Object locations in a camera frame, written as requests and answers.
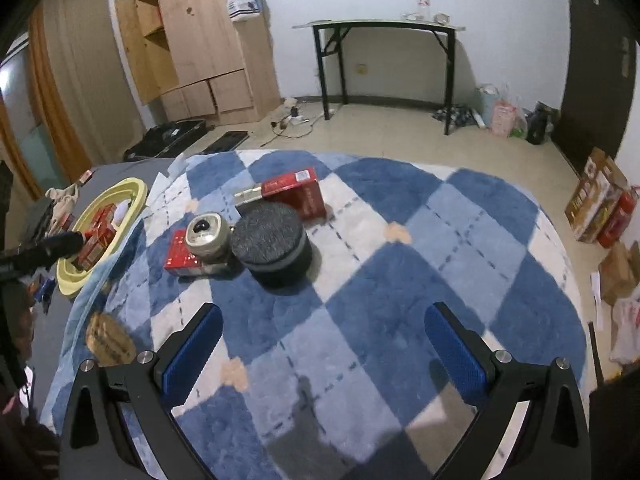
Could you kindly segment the silver round tin can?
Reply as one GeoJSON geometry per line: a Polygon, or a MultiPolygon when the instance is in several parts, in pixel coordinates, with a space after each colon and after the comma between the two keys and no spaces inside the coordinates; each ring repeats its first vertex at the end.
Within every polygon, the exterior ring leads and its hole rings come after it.
{"type": "Polygon", "coordinates": [[[228,256],[231,226],[219,212],[195,216],[186,228],[186,247],[203,262],[213,263],[228,256]]]}

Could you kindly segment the black round sponge puck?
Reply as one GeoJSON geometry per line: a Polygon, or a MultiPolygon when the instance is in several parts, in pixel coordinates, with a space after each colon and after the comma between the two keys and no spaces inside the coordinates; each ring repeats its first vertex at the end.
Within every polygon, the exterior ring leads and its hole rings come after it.
{"type": "Polygon", "coordinates": [[[232,230],[230,247],[235,259],[269,289],[293,286],[311,266],[303,221],[282,203],[262,202],[243,214],[232,230]]]}

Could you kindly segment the yellow oval basin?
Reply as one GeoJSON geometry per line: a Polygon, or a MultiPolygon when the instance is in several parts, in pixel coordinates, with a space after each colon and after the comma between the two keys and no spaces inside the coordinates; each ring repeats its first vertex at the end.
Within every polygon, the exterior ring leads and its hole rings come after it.
{"type": "Polygon", "coordinates": [[[56,282],[60,293],[75,297],[87,284],[92,269],[114,254],[130,231],[148,197],[148,187],[138,178],[126,178],[102,192],[82,212],[73,226],[85,237],[80,252],[58,260],[56,282]]]}

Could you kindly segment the red box in basin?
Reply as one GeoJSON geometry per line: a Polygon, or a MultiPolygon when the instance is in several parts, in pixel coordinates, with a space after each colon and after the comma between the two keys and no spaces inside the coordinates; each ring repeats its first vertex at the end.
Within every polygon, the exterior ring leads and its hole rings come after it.
{"type": "Polygon", "coordinates": [[[74,261],[79,271],[91,270],[102,258],[114,240],[116,229],[112,226],[115,204],[101,207],[94,214],[89,229],[85,232],[85,244],[74,261]]]}

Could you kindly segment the brown blanket label patch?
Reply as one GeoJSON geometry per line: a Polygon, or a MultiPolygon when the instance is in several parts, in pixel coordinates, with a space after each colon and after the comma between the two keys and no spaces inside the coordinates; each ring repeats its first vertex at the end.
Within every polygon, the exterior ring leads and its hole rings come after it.
{"type": "Polygon", "coordinates": [[[131,363],[136,347],[126,330],[111,315],[94,312],[85,332],[86,345],[103,367],[131,363]]]}

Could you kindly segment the orange curtain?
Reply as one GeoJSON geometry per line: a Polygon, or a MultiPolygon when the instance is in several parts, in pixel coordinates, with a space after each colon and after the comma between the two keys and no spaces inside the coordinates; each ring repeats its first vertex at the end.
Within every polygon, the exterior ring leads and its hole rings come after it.
{"type": "MultiPolygon", "coordinates": [[[[91,168],[91,160],[70,121],[54,79],[44,31],[42,3],[38,3],[30,14],[28,32],[29,41],[35,44],[29,59],[36,111],[52,136],[54,154],[62,165],[63,174],[75,181],[91,168]]],[[[36,200],[43,194],[15,140],[4,100],[1,100],[1,158],[21,182],[30,200],[36,200]]]]}

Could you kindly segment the flat red cigarette carton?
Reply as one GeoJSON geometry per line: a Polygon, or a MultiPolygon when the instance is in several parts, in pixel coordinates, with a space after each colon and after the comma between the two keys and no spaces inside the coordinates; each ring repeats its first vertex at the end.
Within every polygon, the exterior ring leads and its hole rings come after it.
{"type": "Polygon", "coordinates": [[[223,276],[232,273],[232,264],[229,256],[223,256],[213,263],[203,262],[190,252],[186,244],[186,229],[181,229],[172,236],[164,262],[164,270],[179,278],[223,276]]]}

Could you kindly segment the black open suitcase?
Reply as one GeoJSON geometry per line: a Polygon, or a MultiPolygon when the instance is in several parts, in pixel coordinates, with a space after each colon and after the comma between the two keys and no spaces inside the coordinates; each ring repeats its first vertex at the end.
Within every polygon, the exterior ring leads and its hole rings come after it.
{"type": "Polygon", "coordinates": [[[124,151],[122,161],[176,157],[205,136],[207,131],[206,121],[201,119],[185,119],[154,126],[141,141],[124,151]]]}

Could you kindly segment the black foam tray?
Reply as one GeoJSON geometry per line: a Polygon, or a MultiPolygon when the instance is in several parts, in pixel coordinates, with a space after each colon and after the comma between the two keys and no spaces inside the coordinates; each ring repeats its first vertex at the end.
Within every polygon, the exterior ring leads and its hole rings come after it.
{"type": "Polygon", "coordinates": [[[202,154],[211,155],[234,151],[249,137],[250,135],[246,130],[229,130],[203,150],[202,154]]]}

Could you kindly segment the blue white checkered blanket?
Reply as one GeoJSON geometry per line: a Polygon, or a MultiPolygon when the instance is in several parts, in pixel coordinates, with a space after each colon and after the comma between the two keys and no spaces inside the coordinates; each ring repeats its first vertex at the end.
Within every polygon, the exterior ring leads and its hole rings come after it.
{"type": "Polygon", "coordinates": [[[529,194],[469,169],[382,158],[249,150],[194,156],[151,181],[115,262],[76,300],[41,412],[63,426],[86,326],[103,312],[157,349],[206,302],[224,333],[174,414],[221,479],[427,479],[472,419],[424,332],[443,302],[491,348],[586,374],[570,259],[529,194]],[[185,280],[166,271],[172,237],[201,212],[239,218],[235,192],[313,169],[330,215],[312,224],[314,262],[272,292],[252,274],[185,280]]]}

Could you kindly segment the wooden wardrobe cabinet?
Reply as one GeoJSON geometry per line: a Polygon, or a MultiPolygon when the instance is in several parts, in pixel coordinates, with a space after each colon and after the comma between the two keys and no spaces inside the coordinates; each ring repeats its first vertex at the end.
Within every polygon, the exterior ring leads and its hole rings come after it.
{"type": "Polygon", "coordinates": [[[112,0],[122,64],[145,125],[259,122],[281,103],[268,23],[228,0],[112,0]]]}

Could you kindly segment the brown printed cardboard box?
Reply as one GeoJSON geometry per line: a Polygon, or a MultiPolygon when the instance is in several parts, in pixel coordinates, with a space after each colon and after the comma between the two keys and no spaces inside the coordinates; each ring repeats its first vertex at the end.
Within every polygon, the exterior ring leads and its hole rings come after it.
{"type": "Polygon", "coordinates": [[[600,148],[594,148],[565,207],[575,240],[593,243],[627,188],[628,181],[614,160],[600,148]]]}

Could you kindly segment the red silver upright box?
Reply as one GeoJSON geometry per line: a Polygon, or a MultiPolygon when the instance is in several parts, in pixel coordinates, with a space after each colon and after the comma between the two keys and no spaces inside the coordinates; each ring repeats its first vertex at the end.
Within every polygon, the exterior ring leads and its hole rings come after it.
{"type": "Polygon", "coordinates": [[[325,219],[328,214],[314,167],[281,174],[233,194],[239,214],[263,202],[288,205],[303,221],[325,219]]]}

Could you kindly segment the black bag by door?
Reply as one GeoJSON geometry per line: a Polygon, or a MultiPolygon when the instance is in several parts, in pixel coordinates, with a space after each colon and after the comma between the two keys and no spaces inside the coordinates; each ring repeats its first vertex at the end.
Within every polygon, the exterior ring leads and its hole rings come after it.
{"type": "Polygon", "coordinates": [[[534,110],[526,115],[525,140],[533,145],[543,144],[552,133],[558,117],[559,111],[556,108],[538,101],[534,110]]]}

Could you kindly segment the pink bag on floor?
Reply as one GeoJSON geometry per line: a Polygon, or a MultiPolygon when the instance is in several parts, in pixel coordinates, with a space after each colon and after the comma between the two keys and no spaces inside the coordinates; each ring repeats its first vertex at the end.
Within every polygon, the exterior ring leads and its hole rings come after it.
{"type": "Polygon", "coordinates": [[[498,100],[494,104],[491,114],[489,130],[495,136],[507,138],[510,136],[516,119],[518,109],[505,100],[498,100]]]}

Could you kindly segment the black folding table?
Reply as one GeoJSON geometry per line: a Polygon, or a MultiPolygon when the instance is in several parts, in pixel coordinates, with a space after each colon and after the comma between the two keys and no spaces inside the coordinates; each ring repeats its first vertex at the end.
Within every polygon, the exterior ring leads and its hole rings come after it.
{"type": "Polygon", "coordinates": [[[322,117],[332,103],[400,105],[442,110],[444,133],[451,133],[458,36],[464,26],[443,16],[345,18],[299,26],[314,40],[322,117]]]}

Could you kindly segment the dark brown door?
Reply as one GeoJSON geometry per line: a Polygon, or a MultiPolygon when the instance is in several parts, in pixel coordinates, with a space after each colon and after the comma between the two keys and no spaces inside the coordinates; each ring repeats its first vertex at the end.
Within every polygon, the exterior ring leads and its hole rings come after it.
{"type": "Polygon", "coordinates": [[[594,148],[617,155],[634,97],[636,54],[616,0],[570,0],[570,57],[552,141],[575,171],[594,148]]]}

